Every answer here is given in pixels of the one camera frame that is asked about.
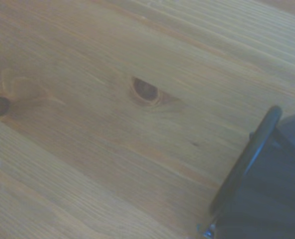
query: wooden plank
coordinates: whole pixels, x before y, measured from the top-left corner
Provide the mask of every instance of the wooden plank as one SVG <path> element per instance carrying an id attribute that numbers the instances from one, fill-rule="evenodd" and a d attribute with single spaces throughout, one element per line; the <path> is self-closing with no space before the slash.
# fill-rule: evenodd
<path id="1" fill-rule="evenodd" d="M 295 113 L 295 15 L 244 0 L 0 0 L 0 95 L 5 124 L 195 237 L 267 108 Z"/>
<path id="2" fill-rule="evenodd" d="M 178 238 L 0 123 L 0 237 Z"/>

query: wood grain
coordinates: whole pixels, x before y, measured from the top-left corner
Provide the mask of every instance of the wood grain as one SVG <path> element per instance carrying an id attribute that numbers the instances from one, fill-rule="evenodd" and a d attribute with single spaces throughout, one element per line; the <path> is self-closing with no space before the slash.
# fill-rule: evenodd
<path id="1" fill-rule="evenodd" d="M 157 99 L 142 100 L 133 78 Z M 0 124 L 0 142 L 14 135 L 12 150 L 38 163 L 1 156 L 13 164 L 0 174 L 22 184 L 8 190 L 36 193 L 6 193 L 31 205 L 9 215 L 44 225 L 20 235 L 78 238 L 51 225 L 63 208 L 84 238 L 193 239 L 266 110 L 295 113 L 295 15 L 244 0 L 0 0 L 0 96 L 13 130 Z M 40 204 L 51 217 L 33 214 Z"/>

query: wooden table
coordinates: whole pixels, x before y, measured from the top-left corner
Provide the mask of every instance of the wooden table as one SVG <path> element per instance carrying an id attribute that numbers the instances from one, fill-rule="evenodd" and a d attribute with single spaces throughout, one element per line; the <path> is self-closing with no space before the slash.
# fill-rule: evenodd
<path id="1" fill-rule="evenodd" d="M 0 97 L 0 239 L 195 239 L 295 113 L 295 1 L 0 0 Z"/>

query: black curved edge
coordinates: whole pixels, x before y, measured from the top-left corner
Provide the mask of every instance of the black curved edge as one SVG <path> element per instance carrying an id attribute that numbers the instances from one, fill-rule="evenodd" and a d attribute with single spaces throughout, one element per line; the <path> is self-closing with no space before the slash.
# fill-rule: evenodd
<path id="1" fill-rule="evenodd" d="M 273 106 L 268 110 L 210 204 L 207 215 L 205 216 L 206 222 L 200 228 L 201 234 L 207 232 L 210 225 L 223 212 L 224 207 L 232 201 L 235 192 L 241 185 L 243 177 L 247 174 L 273 133 L 281 115 L 282 110 L 279 106 Z"/>

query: black plastic object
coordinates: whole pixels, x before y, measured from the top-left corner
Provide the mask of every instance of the black plastic object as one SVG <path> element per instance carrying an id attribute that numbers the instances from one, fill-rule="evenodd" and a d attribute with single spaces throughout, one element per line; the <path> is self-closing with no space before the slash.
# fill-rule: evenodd
<path id="1" fill-rule="evenodd" d="M 295 238 L 295 116 L 269 109 L 213 199 L 201 232 L 215 239 Z"/>

